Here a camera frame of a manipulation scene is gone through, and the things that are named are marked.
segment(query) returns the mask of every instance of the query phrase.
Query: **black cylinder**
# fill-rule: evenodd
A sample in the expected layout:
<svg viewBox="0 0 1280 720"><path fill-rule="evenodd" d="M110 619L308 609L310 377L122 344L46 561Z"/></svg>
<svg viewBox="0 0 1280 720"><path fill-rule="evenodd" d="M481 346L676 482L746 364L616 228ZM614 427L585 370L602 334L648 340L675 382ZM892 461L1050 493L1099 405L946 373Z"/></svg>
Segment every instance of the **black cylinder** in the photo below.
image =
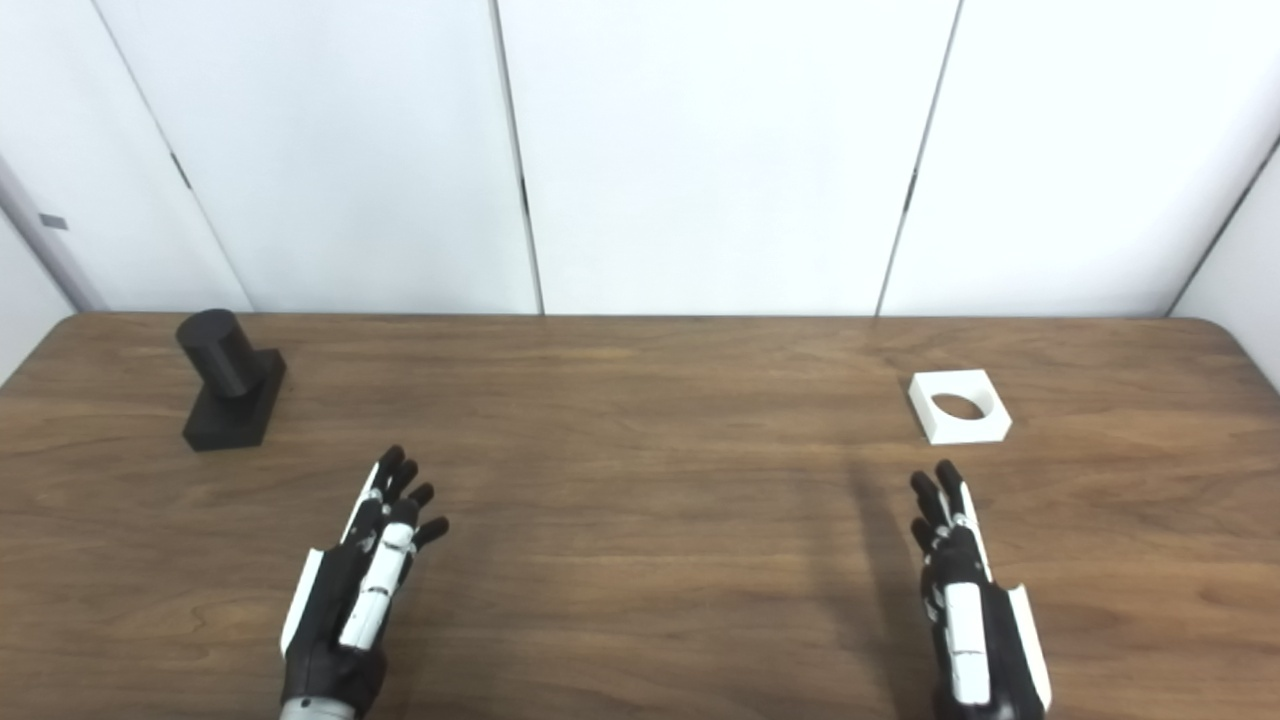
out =
<svg viewBox="0 0 1280 720"><path fill-rule="evenodd" d="M177 337L196 372L218 397L243 397L266 374L230 310L196 313L178 327Z"/></svg>

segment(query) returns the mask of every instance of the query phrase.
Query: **black fingertip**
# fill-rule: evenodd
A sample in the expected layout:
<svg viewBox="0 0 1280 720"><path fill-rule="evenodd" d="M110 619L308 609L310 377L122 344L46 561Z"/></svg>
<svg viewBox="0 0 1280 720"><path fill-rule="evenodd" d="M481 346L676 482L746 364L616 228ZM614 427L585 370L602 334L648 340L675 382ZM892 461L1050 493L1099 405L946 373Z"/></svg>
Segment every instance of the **black fingertip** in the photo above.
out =
<svg viewBox="0 0 1280 720"><path fill-rule="evenodd" d="M406 460L399 468L396 469L396 474L392 475L390 484L387 486L387 502L396 502L399 500L399 493L404 492L413 478L417 477L417 462L413 460Z"/></svg>
<svg viewBox="0 0 1280 720"><path fill-rule="evenodd" d="M928 475L916 470L911 474L911 489L915 491L915 502L920 507L920 515L933 527L948 525L947 514L942 510L942 498L938 496L938 486Z"/></svg>
<svg viewBox="0 0 1280 720"><path fill-rule="evenodd" d="M956 470L956 466L950 460L938 462L937 470L938 483L942 486L942 491L947 493L947 505L951 507L951 514L968 515L973 509L965 507L964 495L960 492L960 486L964 484L964 477L960 475L960 470Z"/></svg>
<svg viewBox="0 0 1280 720"><path fill-rule="evenodd" d="M417 524L417 510L419 505L411 498L406 497L403 500L397 500L392 505L392 511L387 516L388 523L402 523L404 525L413 527Z"/></svg>
<svg viewBox="0 0 1280 720"><path fill-rule="evenodd" d="M933 528L923 518L911 521L911 536L925 553L933 550Z"/></svg>
<svg viewBox="0 0 1280 720"><path fill-rule="evenodd" d="M408 498L417 503L419 507L426 507L428 502L435 497L435 486L431 483L422 483L413 488L413 492L408 493Z"/></svg>
<svg viewBox="0 0 1280 720"><path fill-rule="evenodd" d="M911 489L914 489L915 495L920 497L932 497L936 492L933 488L933 480L929 479L923 470L911 473Z"/></svg>
<svg viewBox="0 0 1280 720"><path fill-rule="evenodd" d="M378 473L374 474L374 489L379 492L387 492L387 483L390 482L392 474L399 468L399 464L404 461L404 448L393 445L387 448L387 452L378 459Z"/></svg>
<svg viewBox="0 0 1280 720"><path fill-rule="evenodd" d="M421 528L413 533L413 546L419 550L430 542L435 542L444 537L444 533L449 532L449 519L436 518L434 520L428 520Z"/></svg>

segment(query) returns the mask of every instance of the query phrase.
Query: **white finger segment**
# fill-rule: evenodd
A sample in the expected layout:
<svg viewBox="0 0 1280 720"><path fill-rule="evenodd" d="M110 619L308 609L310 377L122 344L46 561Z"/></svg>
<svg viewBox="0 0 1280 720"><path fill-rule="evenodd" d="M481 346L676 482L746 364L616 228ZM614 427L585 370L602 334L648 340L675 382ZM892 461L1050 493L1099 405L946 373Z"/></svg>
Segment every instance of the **white finger segment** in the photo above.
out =
<svg viewBox="0 0 1280 720"><path fill-rule="evenodd" d="M947 609L951 694L960 705L986 705L991 702L991 669L982 591L974 583L955 583L943 588L942 594Z"/></svg>
<svg viewBox="0 0 1280 720"><path fill-rule="evenodd" d="M399 582L404 559L413 552L413 528L392 523L383 530L369 571L360 582L356 605L342 626L338 644L356 650L369 650L378 639L378 630L387 619L392 596Z"/></svg>

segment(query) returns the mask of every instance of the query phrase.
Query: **circular hole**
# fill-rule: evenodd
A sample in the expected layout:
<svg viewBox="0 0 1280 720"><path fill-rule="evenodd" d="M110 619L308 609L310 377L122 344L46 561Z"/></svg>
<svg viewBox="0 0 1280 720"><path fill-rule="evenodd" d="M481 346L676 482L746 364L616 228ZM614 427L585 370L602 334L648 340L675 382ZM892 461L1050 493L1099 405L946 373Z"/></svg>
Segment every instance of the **circular hole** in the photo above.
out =
<svg viewBox="0 0 1280 720"><path fill-rule="evenodd" d="M947 415L961 420L980 420L986 415L972 400L959 395L934 395L929 400Z"/></svg>

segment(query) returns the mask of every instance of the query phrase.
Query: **black block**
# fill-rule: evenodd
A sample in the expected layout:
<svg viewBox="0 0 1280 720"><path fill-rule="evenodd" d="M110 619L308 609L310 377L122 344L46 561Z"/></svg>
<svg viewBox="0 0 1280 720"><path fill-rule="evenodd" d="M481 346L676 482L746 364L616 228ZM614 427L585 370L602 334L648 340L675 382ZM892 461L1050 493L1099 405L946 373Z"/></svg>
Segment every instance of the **black block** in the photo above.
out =
<svg viewBox="0 0 1280 720"><path fill-rule="evenodd" d="M284 356L279 350L255 351L264 374L252 389L239 397L219 397L205 384L187 418L182 437L197 452L256 447L262 445L266 424L275 407L275 396L284 383Z"/></svg>

